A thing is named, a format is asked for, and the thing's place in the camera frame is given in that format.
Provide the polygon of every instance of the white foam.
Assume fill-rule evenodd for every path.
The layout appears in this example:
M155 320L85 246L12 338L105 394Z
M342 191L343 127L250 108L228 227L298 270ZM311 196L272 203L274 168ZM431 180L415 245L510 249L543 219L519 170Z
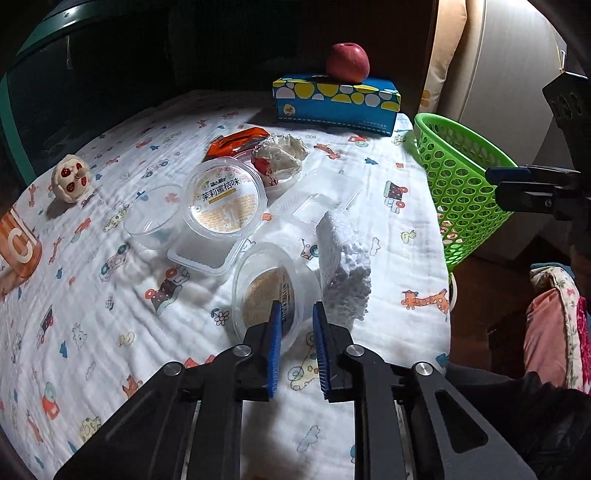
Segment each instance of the white foam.
M326 212L316 236L327 320L351 329L355 319L363 320L371 293L369 251L344 210Z

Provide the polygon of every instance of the bed sheet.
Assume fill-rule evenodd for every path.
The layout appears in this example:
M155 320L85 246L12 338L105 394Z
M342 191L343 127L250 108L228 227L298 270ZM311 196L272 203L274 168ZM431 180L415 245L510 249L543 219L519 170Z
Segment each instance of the bed sheet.
M164 363L202 364L237 343L231 277L220 283L131 244L121 220L143 191L182 184L212 139L252 125L302 137L310 165L363 182L350 213L371 248L372 293L365 320L353 327L356 343L389 362L445 366L447 271L426 174L407 152L408 118L399 115L394 135L383 138L279 124L273 108L260 93L177 97L78 152L92 172L84 202L61 210L50 172L16 202L42 242L43 257L33 276L0 303L0 423L39 479L52 478ZM289 246L312 270L318 268L315 240L297 238ZM165 301L151 299L149 292L167 278L176 289ZM353 476L353 405L324 401L311 331L304 325L282 356L276 398L245 405L245 480Z

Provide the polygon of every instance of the apple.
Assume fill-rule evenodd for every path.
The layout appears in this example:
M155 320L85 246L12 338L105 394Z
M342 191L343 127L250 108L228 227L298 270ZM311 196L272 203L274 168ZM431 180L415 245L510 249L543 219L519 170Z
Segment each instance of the apple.
M357 84L369 75L369 59L356 43L337 43L326 59L326 73L343 83Z

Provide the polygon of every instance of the plastic basket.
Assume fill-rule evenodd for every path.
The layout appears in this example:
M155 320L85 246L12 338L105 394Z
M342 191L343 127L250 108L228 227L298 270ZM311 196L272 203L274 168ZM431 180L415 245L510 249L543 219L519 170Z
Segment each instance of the plastic basket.
M489 141L449 118L420 113L415 125L451 272L511 216L496 204L485 170L517 165Z

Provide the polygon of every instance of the blue tissue box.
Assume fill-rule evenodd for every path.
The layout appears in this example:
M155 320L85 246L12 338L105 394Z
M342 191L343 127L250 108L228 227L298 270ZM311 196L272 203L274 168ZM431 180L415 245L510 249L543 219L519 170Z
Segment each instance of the blue tissue box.
M326 75L288 75L273 82L280 120L351 127L392 135L400 94L389 80L341 85Z

